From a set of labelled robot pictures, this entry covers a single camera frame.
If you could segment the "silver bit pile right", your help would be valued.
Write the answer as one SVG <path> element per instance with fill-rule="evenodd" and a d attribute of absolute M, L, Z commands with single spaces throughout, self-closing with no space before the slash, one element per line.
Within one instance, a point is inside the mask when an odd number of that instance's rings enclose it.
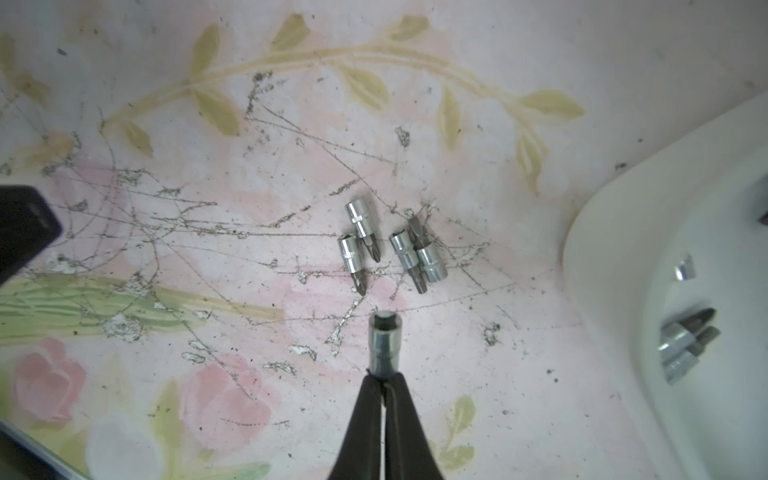
<path fill-rule="evenodd" d="M 422 269 L 429 283 L 438 283 L 448 276 L 446 265 L 436 247 L 429 239 L 425 227 L 416 216 L 408 220 L 408 228 Z"/>

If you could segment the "silver bit phillips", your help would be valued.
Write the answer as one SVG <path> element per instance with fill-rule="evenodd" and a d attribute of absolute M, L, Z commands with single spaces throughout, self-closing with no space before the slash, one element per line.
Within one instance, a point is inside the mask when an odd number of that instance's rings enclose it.
<path fill-rule="evenodd" d="M 370 257 L 375 262 L 381 261 L 381 252 L 377 242 L 374 224 L 363 198 L 357 198 L 345 206 L 350 222 L 355 227 L 357 235 L 363 241 Z"/>
<path fill-rule="evenodd" d="M 365 296 L 367 284 L 364 274 L 363 257 L 359 241 L 354 234 L 346 234 L 338 239 L 338 245 L 346 271 L 349 273 L 356 292 Z"/>

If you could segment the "silver socket bit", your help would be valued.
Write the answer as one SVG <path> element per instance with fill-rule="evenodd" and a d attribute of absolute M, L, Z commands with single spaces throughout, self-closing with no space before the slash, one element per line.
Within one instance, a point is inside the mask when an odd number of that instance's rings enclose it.
<path fill-rule="evenodd" d="M 380 310 L 369 319 L 369 372 L 387 379 L 399 371 L 402 320 L 394 311 Z"/>

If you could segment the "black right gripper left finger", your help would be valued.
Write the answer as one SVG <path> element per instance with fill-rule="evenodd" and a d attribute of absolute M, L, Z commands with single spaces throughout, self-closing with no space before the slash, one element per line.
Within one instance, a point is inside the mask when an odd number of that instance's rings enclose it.
<path fill-rule="evenodd" d="M 373 375 L 361 383 L 330 480 L 379 480 L 381 467 L 382 384 Z"/>

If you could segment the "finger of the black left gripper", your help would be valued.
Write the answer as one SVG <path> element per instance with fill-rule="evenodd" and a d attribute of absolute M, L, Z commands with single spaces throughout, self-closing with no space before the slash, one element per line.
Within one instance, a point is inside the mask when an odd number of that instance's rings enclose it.
<path fill-rule="evenodd" d="M 62 232 L 39 191 L 28 185 L 1 186 L 1 284 L 33 260 Z"/>

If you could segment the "silver bit pile centre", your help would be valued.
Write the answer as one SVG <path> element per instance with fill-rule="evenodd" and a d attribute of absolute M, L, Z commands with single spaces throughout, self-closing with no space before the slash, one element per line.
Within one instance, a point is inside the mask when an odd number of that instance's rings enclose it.
<path fill-rule="evenodd" d="M 412 279 L 419 294 L 427 291 L 426 281 L 423 277 L 420 260 L 415 251 L 413 241 L 407 229 L 394 232 L 389 236 L 389 241 L 400 260 L 403 269 Z"/>

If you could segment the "aluminium mounting rail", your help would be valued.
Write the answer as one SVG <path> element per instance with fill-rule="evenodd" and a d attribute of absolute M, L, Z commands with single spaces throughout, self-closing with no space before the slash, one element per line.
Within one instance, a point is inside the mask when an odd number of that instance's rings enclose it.
<path fill-rule="evenodd" d="M 89 476 L 23 433 L 1 421 L 2 479 L 89 479 Z"/>

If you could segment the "silver bit pile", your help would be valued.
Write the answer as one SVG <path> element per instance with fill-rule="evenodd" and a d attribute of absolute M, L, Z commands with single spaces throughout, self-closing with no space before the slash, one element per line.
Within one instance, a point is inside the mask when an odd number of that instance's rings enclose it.
<path fill-rule="evenodd" d="M 448 276 L 446 265 L 436 247 L 429 239 L 425 227 L 416 216 L 408 220 L 408 228 L 422 269 L 429 283 L 438 283 Z"/>
<path fill-rule="evenodd" d="M 394 232 L 389 236 L 389 241 L 400 260 L 403 269 L 412 279 L 419 294 L 427 291 L 426 281 L 423 277 L 420 260 L 415 251 L 413 241 L 407 229 Z"/>

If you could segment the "silver bit box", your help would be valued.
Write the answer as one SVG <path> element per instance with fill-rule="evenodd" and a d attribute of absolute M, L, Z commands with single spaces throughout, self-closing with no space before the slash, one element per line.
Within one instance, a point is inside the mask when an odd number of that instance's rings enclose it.
<path fill-rule="evenodd" d="M 696 268 L 693 257 L 686 254 L 674 267 L 674 280 L 679 282 L 693 280 L 696 277 Z"/>
<path fill-rule="evenodd" d="M 716 309 L 708 307 L 664 325 L 658 346 L 661 362 L 671 361 L 684 349 L 692 346 L 710 326 L 716 314 Z"/>

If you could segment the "white plastic storage box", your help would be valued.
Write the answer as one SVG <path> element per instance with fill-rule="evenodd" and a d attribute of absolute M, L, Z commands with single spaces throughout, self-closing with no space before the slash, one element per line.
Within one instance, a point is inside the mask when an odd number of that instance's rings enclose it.
<path fill-rule="evenodd" d="M 696 277 L 674 280 L 693 257 Z M 767 475 L 767 97 L 695 129 L 603 187 L 563 251 L 584 318 L 665 479 Z M 661 328 L 712 307 L 721 334 L 669 385 Z"/>

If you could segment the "silver bit phillips left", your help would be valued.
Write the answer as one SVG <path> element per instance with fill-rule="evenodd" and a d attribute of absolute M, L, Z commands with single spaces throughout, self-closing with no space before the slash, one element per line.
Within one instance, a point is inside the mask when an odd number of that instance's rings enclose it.
<path fill-rule="evenodd" d="M 338 239 L 338 245 L 346 271 L 349 273 L 356 292 L 365 296 L 367 284 L 364 274 L 363 257 L 359 241 L 354 234 L 346 234 Z"/>

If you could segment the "silver bit dark pointed tip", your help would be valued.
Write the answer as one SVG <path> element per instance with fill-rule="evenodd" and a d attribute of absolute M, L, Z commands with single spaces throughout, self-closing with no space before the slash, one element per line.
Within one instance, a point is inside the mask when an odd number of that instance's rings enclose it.
<path fill-rule="evenodd" d="M 706 346 L 720 334 L 721 331 L 718 328 L 709 326 L 692 346 L 684 349 L 671 361 L 667 363 L 661 362 L 666 382 L 669 385 L 673 385 L 684 377 L 699 363 L 699 357 L 705 352 Z"/>

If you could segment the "silver bit phillips upper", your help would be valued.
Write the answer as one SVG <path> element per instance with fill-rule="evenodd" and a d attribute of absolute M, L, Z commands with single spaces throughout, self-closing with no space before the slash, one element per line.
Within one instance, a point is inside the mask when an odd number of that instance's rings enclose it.
<path fill-rule="evenodd" d="M 381 252 L 377 242 L 374 224 L 363 198 L 357 198 L 345 206 L 350 222 L 355 227 L 357 235 L 363 241 L 370 257 L 375 262 L 381 261 Z"/>

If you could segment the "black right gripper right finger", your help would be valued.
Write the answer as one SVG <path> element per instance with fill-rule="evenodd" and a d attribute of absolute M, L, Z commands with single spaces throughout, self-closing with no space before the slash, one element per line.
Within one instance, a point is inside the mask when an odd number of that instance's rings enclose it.
<path fill-rule="evenodd" d="M 383 388 L 385 478 L 443 480 L 404 375 L 395 374 L 383 383 Z"/>

